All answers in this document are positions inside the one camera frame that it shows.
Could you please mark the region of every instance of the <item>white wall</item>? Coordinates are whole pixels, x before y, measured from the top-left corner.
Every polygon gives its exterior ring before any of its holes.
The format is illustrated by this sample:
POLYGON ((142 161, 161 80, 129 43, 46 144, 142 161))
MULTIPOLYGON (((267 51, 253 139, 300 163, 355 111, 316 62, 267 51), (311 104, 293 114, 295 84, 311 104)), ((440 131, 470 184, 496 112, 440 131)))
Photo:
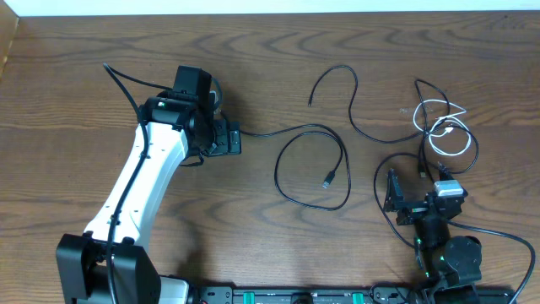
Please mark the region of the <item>white wall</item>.
POLYGON ((540 0, 5 0, 20 17, 540 9, 540 0))

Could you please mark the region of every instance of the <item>wire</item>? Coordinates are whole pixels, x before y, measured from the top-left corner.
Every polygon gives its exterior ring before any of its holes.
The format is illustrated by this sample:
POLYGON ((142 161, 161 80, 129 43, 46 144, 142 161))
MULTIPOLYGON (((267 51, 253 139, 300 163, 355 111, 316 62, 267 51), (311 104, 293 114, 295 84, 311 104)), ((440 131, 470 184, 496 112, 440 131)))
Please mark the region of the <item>wire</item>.
POLYGON ((131 76, 128 76, 128 75, 125 75, 124 73, 121 73, 121 72, 118 72, 116 71, 114 68, 110 67, 109 65, 107 65, 107 67, 113 72, 115 73, 116 75, 120 76, 120 77, 123 77, 127 80, 131 80, 132 82, 135 82, 135 83, 138 83, 138 84, 142 84, 142 85, 147 85, 149 87, 153 87, 153 88, 157 88, 157 89, 162 89, 162 90, 172 90, 172 88, 170 87, 167 87, 167 86, 164 86, 164 85, 159 85, 159 84, 151 84, 150 82, 146 82, 146 81, 142 81, 142 80, 139 80, 139 79, 135 79, 131 76))
POLYGON ((204 157, 203 157, 203 153, 202 153, 202 152, 199 152, 199 154, 198 154, 197 156, 199 157, 199 161, 192 162, 191 164, 187 164, 187 165, 180 164, 180 166, 183 166, 183 167, 194 167, 194 166, 202 166, 202 165, 204 165, 204 157))
POLYGON ((403 293, 399 290, 399 288, 397 288, 397 286, 394 286, 394 288, 396 289, 397 291, 397 294, 404 300, 404 303, 402 304, 407 304, 408 300, 407 298, 403 295, 403 293))
POLYGON ((349 164, 348 164, 347 148, 345 148, 345 144, 343 143, 343 141, 341 140, 339 135, 334 130, 332 130, 331 128, 329 128, 329 127, 327 127, 325 125, 321 125, 321 124, 318 124, 318 123, 310 123, 310 124, 305 124, 305 125, 296 126, 296 127, 292 127, 292 128, 286 128, 284 130, 280 130, 280 131, 276 131, 276 132, 272 132, 272 133, 266 133, 266 134, 252 133, 252 132, 247 132, 247 131, 244 131, 244 130, 240 130, 240 132, 242 134, 257 137, 257 138, 269 138, 269 137, 272 137, 274 135, 290 132, 290 131, 297 130, 297 129, 300 129, 300 128, 323 128, 323 129, 327 130, 329 133, 320 132, 320 131, 303 132, 303 133, 300 133, 300 134, 294 136, 292 139, 290 139, 290 141, 288 141, 288 143, 286 143, 286 145, 279 152, 278 159, 276 160, 276 165, 274 167, 273 179, 274 179, 274 184, 276 186, 276 189, 278 190, 279 194, 281 194, 281 196, 283 196, 285 199, 287 199, 288 201, 293 202, 295 204, 298 204, 300 206, 304 206, 304 207, 312 208, 312 209, 317 209, 317 210, 322 210, 322 211, 335 211, 335 210, 341 209, 347 203, 348 197, 349 197, 349 195, 351 193, 351 187, 352 187, 351 184, 352 183, 351 183, 351 172, 350 172, 350 168, 349 168, 349 164), (345 197, 343 202, 341 204, 337 205, 337 206, 334 206, 334 207, 322 207, 322 206, 317 206, 317 205, 313 205, 313 204, 302 203, 299 200, 291 198, 289 195, 285 194, 283 192, 283 190, 281 189, 281 187, 279 186, 278 168, 279 168, 279 161, 281 160, 281 156, 283 155, 283 153, 285 152, 287 147, 289 147, 296 139, 298 139, 298 138, 300 138, 302 136, 306 136, 306 135, 322 135, 322 136, 326 136, 328 138, 331 138, 333 141, 335 141, 337 143, 337 145, 339 146, 339 149, 340 149, 339 159, 337 160, 337 163, 334 166, 334 168, 328 173, 327 178, 325 179, 325 181, 323 183, 323 187, 328 187, 330 185, 330 183, 332 182, 332 179, 335 176, 336 170, 338 169, 338 167, 341 164, 341 161, 343 159, 343 156, 345 155, 345 167, 347 169, 347 178, 348 178, 347 196, 345 197))
MULTIPOLYGON (((452 123, 457 123, 457 125, 461 126, 462 128, 465 128, 468 130, 467 126, 465 125, 465 123, 463 123, 461 120, 459 120, 458 118, 456 118, 456 116, 458 115, 461 115, 461 114, 465 114, 467 113, 467 110, 465 110, 464 108, 456 105, 456 104, 453 104, 451 102, 447 102, 445 100, 424 100, 422 101, 420 104, 418 104, 418 106, 416 107, 416 109, 414 110, 414 114, 413 114, 413 124, 414 126, 420 130, 420 131, 423 131, 422 128, 419 127, 419 125, 416 123, 415 121, 415 117, 416 117, 416 113, 418 112, 420 106, 422 105, 422 103, 428 103, 428 102, 442 102, 442 103, 448 103, 450 104, 451 106, 454 106, 462 111, 458 112, 458 113, 454 113, 454 114, 450 114, 450 115, 446 115, 446 116, 443 116, 443 117, 439 117, 437 118, 437 121, 435 122, 435 124, 433 125, 433 127, 431 128, 430 131, 433 131, 433 129, 435 129, 436 127, 438 127, 439 125, 442 125, 442 121, 447 121, 447 122, 451 122, 451 125, 452 123)), ((452 132, 453 128, 452 126, 448 126, 445 128, 445 131, 442 133, 442 134, 439 134, 439 135, 436 135, 436 134, 430 134, 430 136, 428 136, 429 138, 429 144, 431 144, 431 148, 433 148, 433 150, 439 154, 439 155, 444 155, 444 156, 458 156, 458 155, 462 155, 465 151, 467 151, 467 149, 469 148, 469 146, 471 145, 471 136, 470 135, 467 135, 468 136, 468 141, 465 145, 465 148, 463 148, 461 151, 457 152, 457 153, 447 153, 445 152, 444 150, 440 149, 439 147, 437 147, 435 144, 433 144, 433 140, 432 138, 435 137, 435 138, 441 138, 441 137, 444 137, 446 136, 447 134, 449 134, 450 132, 452 132)))
POLYGON ((509 238, 511 240, 520 242, 521 244, 525 245, 529 249, 529 251, 531 252, 531 262, 529 263, 529 268, 527 269, 525 277, 521 281, 519 287, 517 288, 516 292, 514 293, 514 295, 512 296, 510 301, 508 302, 508 304, 512 304, 513 302, 515 302, 517 300, 517 297, 521 294, 521 292, 525 288, 525 285, 527 284, 527 282, 531 278, 532 271, 534 270, 534 264, 536 262, 536 253, 534 252, 534 247, 531 245, 531 243, 527 242, 526 240, 524 240, 522 238, 520 238, 519 236, 514 236, 514 235, 511 235, 509 233, 500 232, 500 231, 492 231, 492 230, 484 229, 484 228, 477 228, 477 227, 470 226, 470 225, 464 225, 464 224, 456 223, 456 222, 451 221, 451 220, 447 220, 444 217, 443 217, 443 220, 446 221, 446 223, 448 225, 453 225, 453 226, 455 226, 457 228, 462 228, 462 229, 467 229, 467 230, 470 230, 470 231, 482 232, 482 233, 486 233, 486 234, 490 234, 490 235, 494 235, 494 236, 502 236, 502 237, 509 238))
MULTIPOLYGON (((351 68, 348 65, 337 65, 337 66, 331 67, 319 77, 319 79, 315 82, 315 85, 313 86, 313 89, 311 90, 310 99, 308 100, 308 106, 311 106, 311 104, 313 102, 313 95, 315 94, 315 90, 316 90, 317 85, 321 82, 321 80, 327 74, 329 74, 331 71, 333 71, 335 69, 338 69, 338 68, 347 69, 354 77, 354 90, 353 90, 353 94, 351 95, 351 100, 350 100, 350 102, 348 104, 348 119, 349 119, 351 125, 353 126, 353 129, 357 133, 359 133, 360 135, 362 135, 362 136, 366 137, 367 139, 372 140, 372 141, 374 141, 376 143, 380 143, 380 144, 396 144, 396 143, 401 143, 401 142, 404 142, 404 141, 407 141, 407 140, 410 140, 410 139, 413 139, 413 138, 417 138, 420 135, 423 135, 424 137, 427 136, 427 133, 429 132, 428 131, 428 129, 429 129, 429 126, 428 126, 428 113, 426 111, 425 104, 423 103, 424 97, 422 96, 422 92, 421 92, 421 90, 419 88, 419 84, 426 84, 429 87, 436 90, 437 92, 439 92, 443 96, 443 98, 444 98, 444 100, 446 102, 446 115, 447 116, 450 115, 450 111, 451 111, 450 102, 448 101, 448 98, 446 97, 445 92, 443 92, 441 89, 437 88, 436 86, 432 85, 431 83, 429 83, 429 82, 427 82, 425 80, 416 79, 416 80, 414 80, 414 86, 415 86, 415 88, 417 90, 418 97, 420 99, 420 105, 422 107, 422 114, 424 116, 424 129, 419 131, 419 132, 408 135, 408 136, 406 136, 404 138, 398 138, 398 139, 393 139, 393 140, 383 140, 383 139, 374 138, 374 137, 370 136, 369 134, 365 133, 364 131, 362 131, 356 125, 356 123, 354 123, 353 115, 351 113, 351 110, 352 110, 353 103, 354 103, 354 97, 356 96, 356 92, 358 90, 359 81, 358 81, 358 75, 356 74, 356 72, 353 70, 353 68, 351 68)), ((446 121, 446 118, 441 119, 439 122, 437 122, 434 125, 434 128, 439 127, 439 125, 441 125, 445 121, 446 121)), ((429 170, 429 168, 427 166, 428 160, 427 160, 427 157, 425 155, 424 144, 422 144, 422 143, 420 143, 420 146, 418 147, 418 155, 421 156, 421 158, 418 158, 418 172, 420 173, 421 176, 423 176, 425 173, 427 173, 427 176, 429 177, 429 179, 432 182, 434 182, 435 180, 434 180, 433 176, 431 175, 431 171, 429 170)))
POLYGON ((141 170, 141 167, 143 166, 144 160, 147 157, 148 151, 149 151, 149 135, 148 131, 146 130, 146 126, 144 125, 141 112, 138 110, 137 104, 135 103, 135 100, 129 94, 126 87, 122 82, 120 82, 120 79, 115 75, 118 74, 126 79, 130 79, 131 81, 135 81, 137 83, 141 83, 139 81, 136 81, 136 79, 133 79, 129 76, 126 76, 118 71, 116 71, 114 68, 109 67, 107 63, 103 63, 103 67, 107 71, 107 73, 111 76, 111 78, 118 84, 118 87, 120 87, 121 91, 124 93, 124 95, 129 100, 129 103, 132 105, 133 110, 137 114, 137 120, 141 127, 141 131, 143 132, 143 140, 144 140, 144 146, 143 151, 141 152, 141 156, 138 160, 137 166, 135 167, 135 170, 133 170, 133 173, 131 177, 129 178, 129 181, 127 182, 126 187, 124 188, 124 191, 122 192, 120 199, 118 200, 118 204, 116 205, 115 211, 111 216, 111 224, 109 226, 109 234, 107 237, 107 243, 106 243, 106 261, 107 261, 107 284, 109 286, 109 292, 111 293, 111 299, 113 304, 118 303, 118 295, 116 293, 116 285, 115 285, 115 279, 114 279, 114 273, 113 268, 114 264, 112 261, 112 245, 114 242, 114 235, 116 230, 116 223, 118 222, 118 216, 120 215, 122 211, 122 205, 124 204, 124 201, 126 200, 127 195, 129 194, 129 191, 135 182, 135 178, 137 178, 138 172, 141 170))

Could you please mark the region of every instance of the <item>green connector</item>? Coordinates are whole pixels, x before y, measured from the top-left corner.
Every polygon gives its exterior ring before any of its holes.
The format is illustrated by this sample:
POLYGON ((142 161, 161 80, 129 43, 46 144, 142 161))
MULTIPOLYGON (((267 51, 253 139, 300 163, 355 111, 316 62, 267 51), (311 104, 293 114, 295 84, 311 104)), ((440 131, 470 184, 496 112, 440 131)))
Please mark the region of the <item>green connector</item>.
POLYGON ((353 304, 364 304, 364 294, 353 293, 353 304))
POLYGON ((244 304, 255 304, 254 292, 244 292, 244 304))

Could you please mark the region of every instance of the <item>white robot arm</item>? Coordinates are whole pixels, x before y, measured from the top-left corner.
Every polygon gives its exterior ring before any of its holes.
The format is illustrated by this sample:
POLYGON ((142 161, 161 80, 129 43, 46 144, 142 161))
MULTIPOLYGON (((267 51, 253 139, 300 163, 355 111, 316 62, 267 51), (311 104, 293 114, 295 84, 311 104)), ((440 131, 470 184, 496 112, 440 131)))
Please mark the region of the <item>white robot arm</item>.
POLYGON ((180 163, 194 155, 201 160, 196 164, 202 164, 203 156, 240 154, 240 126, 213 119, 221 94, 210 91, 212 76, 200 68, 178 67, 173 88, 144 83, 107 65, 105 69, 132 102, 139 126, 127 163, 101 210, 82 236, 66 234, 58 244, 65 302, 191 304, 189 284, 158 275, 150 262, 146 252, 152 226, 180 163), (113 73, 164 91, 137 108, 113 73))
MULTIPOLYGON (((169 124, 150 122, 147 124, 148 157, 133 183, 122 206, 119 224, 116 226, 115 243, 125 237, 133 239, 135 245, 149 249, 149 238, 155 216, 165 189, 178 165, 186 158, 189 150, 184 130, 174 130, 169 124)), ((143 151, 143 133, 137 128, 132 152, 121 171, 100 212, 86 226, 84 232, 93 231, 92 238, 106 242, 111 224, 111 213, 116 208, 127 181, 131 177, 143 151)))

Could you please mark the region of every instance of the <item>wooden surface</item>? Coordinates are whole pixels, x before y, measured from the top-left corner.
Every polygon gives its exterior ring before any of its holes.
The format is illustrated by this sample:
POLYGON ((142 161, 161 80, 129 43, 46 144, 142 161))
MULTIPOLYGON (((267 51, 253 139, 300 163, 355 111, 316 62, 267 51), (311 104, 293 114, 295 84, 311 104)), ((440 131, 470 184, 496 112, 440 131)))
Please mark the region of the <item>wooden surface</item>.
POLYGON ((19 17, 0 0, 0 77, 2 77, 3 66, 8 60, 9 47, 14 39, 19 17))
MULTIPOLYGON (((413 251, 391 233, 372 191, 377 164, 393 152, 415 152, 419 139, 384 145, 355 133, 347 119, 353 80, 345 70, 321 83, 308 108, 311 86, 339 63, 359 74, 353 116, 377 138, 414 131, 416 77, 465 106, 480 158, 458 177, 471 196, 456 221, 512 232, 540 248, 539 41, 540 13, 520 12, 23 19, 0 84, 0 301, 61 300, 57 243, 63 233, 83 231, 124 165, 136 120, 103 62, 166 85, 179 64, 202 67, 221 80, 224 108, 245 130, 325 123, 350 154, 352 195, 331 213, 285 202, 274 188, 274 162, 292 133, 243 138, 240 156, 178 169, 150 244, 161 274, 237 285, 422 279, 413 251)), ((138 102, 157 93, 127 85, 138 102)), ((433 121, 442 110, 433 106, 430 113, 433 121)), ((452 136, 442 146, 464 140, 452 136)), ((472 151, 451 159, 428 151, 452 168, 472 157, 472 151)), ((337 157, 328 138, 300 139, 283 156, 283 189, 338 204, 344 168, 329 189, 321 187, 337 157)), ((414 161, 391 166, 408 195, 430 188, 418 181, 414 161)), ((399 230, 413 235, 411 227, 399 230)), ((529 263, 524 246, 451 232, 482 241, 482 285, 518 286, 529 263)), ((538 302, 538 290, 536 272, 520 302, 538 302)))

